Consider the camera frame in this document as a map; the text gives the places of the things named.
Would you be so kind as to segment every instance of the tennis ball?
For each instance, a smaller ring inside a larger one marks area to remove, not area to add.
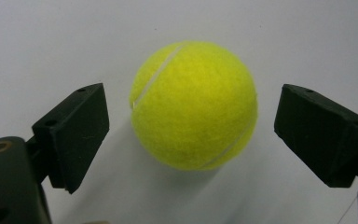
[[[130,105],[144,148],[179,170],[209,170],[235,157],[257,119],[248,69],[210,42],[174,43],[151,55],[133,81]]]

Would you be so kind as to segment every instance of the white surface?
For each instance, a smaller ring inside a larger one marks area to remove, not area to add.
[[[216,42],[255,77],[259,120],[243,153],[213,172],[151,158],[130,125],[142,62],[184,39]],[[358,190],[330,189],[273,132],[283,83],[358,113],[358,1],[0,1],[0,137],[31,125],[72,91],[105,86],[111,130],[81,188],[44,182],[55,223],[336,224]],[[354,205],[341,223],[357,223]]]

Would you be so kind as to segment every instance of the white backdrop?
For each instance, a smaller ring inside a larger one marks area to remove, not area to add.
[[[259,120],[238,158],[180,172],[134,136],[128,94],[155,50],[185,39],[236,53],[255,78]],[[103,82],[111,129],[73,195],[43,183],[54,223],[336,224],[355,199],[325,186],[273,132],[283,83],[358,113],[358,0],[0,1],[0,137],[72,91]],[[358,223],[357,201],[340,223]]]

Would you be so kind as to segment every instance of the tennis ball seam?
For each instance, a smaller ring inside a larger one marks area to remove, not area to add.
[[[251,127],[251,125],[253,124],[252,120],[249,120],[246,123],[246,126],[244,127],[243,131],[239,134],[239,136],[234,139],[234,141],[232,141],[228,147],[226,147],[219,155],[217,155],[216,157],[212,158],[211,160],[205,162],[199,169],[204,169],[205,167],[217,162],[218,160],[220,160],[222,157],[224,157],[226,154],[228,154],[228,152],[234,148],[237,143],[247,134],[247,132],[249,131],[249,128]]]
[[[146,93],[148,92],[148,90],[151,88],[151,86],[153,85],[153,83],[155,83],[156,79],[158,78],[159,74],[161,74],[162,71],[164,71],[164,69],[168,66],[168,64],[172,61],[172,59],[179,53],[179,51],[185,46],[186,44],[182,44],[178,47],[176,47],[176,49],[174,49],[168,56],[167,58],[164,60],[164,62],[162,62],[161,66],[158,68],[158,70],[155,72],[155,74],[153,74],[151,76],[151,78],[147,81],[146,85],[144,86],[144,88],[141,91],[141,94],[139,94],[139,96],[132,102],[132,108],[134,109],[139,102],[144,98],[144,96],[146,95]]]

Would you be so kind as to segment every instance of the yellow tennis ball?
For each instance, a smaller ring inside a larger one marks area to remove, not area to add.
[[[248,69],[210,42],[174,43],[151,55],[134,79],[130,104],[144,148],[180,170],[213,169],[235,157],[257,119]]]

